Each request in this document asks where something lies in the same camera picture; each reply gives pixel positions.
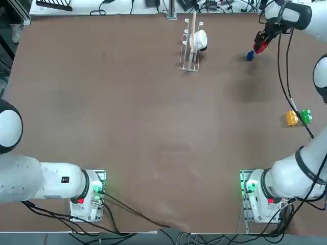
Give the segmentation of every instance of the brown table surface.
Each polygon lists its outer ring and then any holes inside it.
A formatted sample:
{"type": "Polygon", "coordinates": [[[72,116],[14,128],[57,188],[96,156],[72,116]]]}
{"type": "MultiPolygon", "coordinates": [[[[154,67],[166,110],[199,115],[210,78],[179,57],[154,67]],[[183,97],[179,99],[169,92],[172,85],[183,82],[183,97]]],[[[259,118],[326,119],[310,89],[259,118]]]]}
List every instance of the brown table surface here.
{"type": "MultiPolygon", "coordinates": [[[[277,76],[277,40],[245,61],[263,29],[258,16],[198,19],[208,36],[198,73],[179,70],[183,15],[177,21],[162,15],[34,20],[24,29],[6,94],[24,120],[14,152],[105,168],[106,190],[160,223],[188,232],[236,233],[240,170],[272,166],[306,144],[308,135],[282,121],[290,108],[277,76]]],[[[314,134],[327,119],[312,83],[325,48],[300,32],[291,45],[291,91],[299,108],[312,110],[314,134]]],[[[37,203],[68,211],[64,200],[37,203]]],[[[157,229],[112,208],[122,231],[157,229]]],[[[1,231],[68,230],[19,203],[2,205],[0,214],[1,231]]],[[[304,206],[289,232],[324,235],[326,215],[304,206]]],[[[107,216],[101,224],[111,227],[107,216]]]]}

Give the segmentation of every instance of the floor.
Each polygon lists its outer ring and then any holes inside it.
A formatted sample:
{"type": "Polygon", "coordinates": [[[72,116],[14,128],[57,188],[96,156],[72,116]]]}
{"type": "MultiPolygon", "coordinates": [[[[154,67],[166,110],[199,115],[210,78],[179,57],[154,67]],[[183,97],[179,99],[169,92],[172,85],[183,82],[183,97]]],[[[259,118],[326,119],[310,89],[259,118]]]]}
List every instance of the floor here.
{"type": "MultiPolygon", "coordinates": [[[[6,16],[2,16],[0,18],[0,34],[7,40],[8,44],[11,48],[16,51],[17,46],[11,42],[11,29],[7,23],[6,16]]],[[[0,59],[5,61],[8,65],[12,65],[12,61],[3,50],[0,48],[0,59]]],[[[176,243],[177,235],[179,231],[174,229],[166,229],[166,232],[173,238],[174,242],[176,243]]],[[[110,237],[109,234],[102,234],[102,239],[106,237],[110,237]]],[[[204,239],[210,241],[218,236],[212,235],[204,235],[204,239]]],[[[86,242],[93,240],[93,237],[83,237],[79,236],[79,238],[86,242]]],[[[250,239],[248,236],[240,235],[237,241],[246,241],[250,239]]],[[[2,241],[2,245],[16,245],[16,244],[32,244],[32,245],[59,245],[59,244],[70,244],[70,245],[78,245],[81,244],[80,242],[74,240],[66,233],[2,233],[0,234],[0,240],[2,241]]],[[[327,243],[327,237],[313,237],[313,236],[294,236],[294,235],[286,235],[283,241],[280,243],[281,245],[288,245],[288,244],[298,244],[298,245],[305,245],[305,244],[314,244],[314,245],[323,245],[327,243]]],[[[111,241],[102,241],[101,244],[113,244],[111,241]]],[[[158,232],[157,234],[138,234],[135,237],[123,242],[123,245],[130,245],[130,244],[157,244],[157,245],[172,245],[171,240],[165,236],[162,232],[158,232]]],[[[181,242],[182,245],[188,244],[186,236],[183,237],[183,241],[181,242]]],[[[221,245],[228,244],[228,240],[224,239],[221,245]]],[[[269,244],[262,238],[247,243],[250,244],[269,244]]]]}

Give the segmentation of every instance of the white robotic arm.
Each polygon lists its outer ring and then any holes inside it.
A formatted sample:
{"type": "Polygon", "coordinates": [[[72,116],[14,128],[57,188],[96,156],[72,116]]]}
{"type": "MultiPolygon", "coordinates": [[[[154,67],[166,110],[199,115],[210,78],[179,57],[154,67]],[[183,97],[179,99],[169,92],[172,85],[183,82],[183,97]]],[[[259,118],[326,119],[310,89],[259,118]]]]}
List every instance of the white robotic arm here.
{"type": "Polygon", "coordinates": [[[10,154],[21,137],[19,112],[0,100],[0,203],[70,199],[71,216],[98,221],[102,206],[97,191],[104,188],[98,174],[70,163],[39,162],[35,158],[10,154]]]}
{"type": "MultiPolygon", "coordinates": [[[[297,4],[285,0],[262,0],[260,11],[263,11],[267,24],[263,32],[258,32],[254,50],[262,52],[268,43],[280,32],[289,28],[301,30],[321,41],[327,41],[327,2],[297,4]]],[[[313,82],[317,92],[327,103],[327,54],[317,62],[313,72],[313,82]]]]}
{"type": "MultiPolygon", "coordinates": [[[[267,23],[265,30],[258,32],[254,50],[262,52],[279,33],[289,28],[302,30],[322,41],[327,40],[327,2],[307,5],[276,0],[262,0],[260,9],[267,23]]],[[[327,103],[327,55],[317,62],[313,82],[327,103]]],[[[295,154],[279,160],[270,169],[256,169],[246,183],[255,222],[267,223],[281,209],[282,199],[304,198],[314,183],[318,170],[327,153],[327,127],[307,146],[295,154]]],[[[325,192],[327,165],[322,169],[309,198],[319,197],[325,192]]]]}

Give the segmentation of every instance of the white cup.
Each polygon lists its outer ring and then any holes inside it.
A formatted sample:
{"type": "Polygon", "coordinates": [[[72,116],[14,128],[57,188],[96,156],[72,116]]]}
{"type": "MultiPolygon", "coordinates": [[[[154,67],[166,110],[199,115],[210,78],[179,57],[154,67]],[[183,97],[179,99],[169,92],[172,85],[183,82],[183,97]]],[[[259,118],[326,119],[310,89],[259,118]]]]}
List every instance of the white cup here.
{"type": "MultiPolygon", "coordinates": [[[[207,37],[204,30],[194,33],[194,50],[201,50],[207,46],[207,37]]],[[[190,45],[192,43],[192,34],[190,35],[190,45]]]]}

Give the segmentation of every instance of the orange block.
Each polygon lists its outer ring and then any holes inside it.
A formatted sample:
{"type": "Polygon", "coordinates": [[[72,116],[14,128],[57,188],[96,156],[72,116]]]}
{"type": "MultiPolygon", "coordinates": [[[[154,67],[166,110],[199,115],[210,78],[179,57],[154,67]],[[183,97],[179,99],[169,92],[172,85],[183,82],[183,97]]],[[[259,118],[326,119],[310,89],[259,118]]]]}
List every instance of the orange block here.
{"type": "Polygon", "coordinates": [[[296,116],[294,111],[289,111],[286,113],[286,119],[288,126],[294,126],[298,123],[298,117],[296,116]]]}

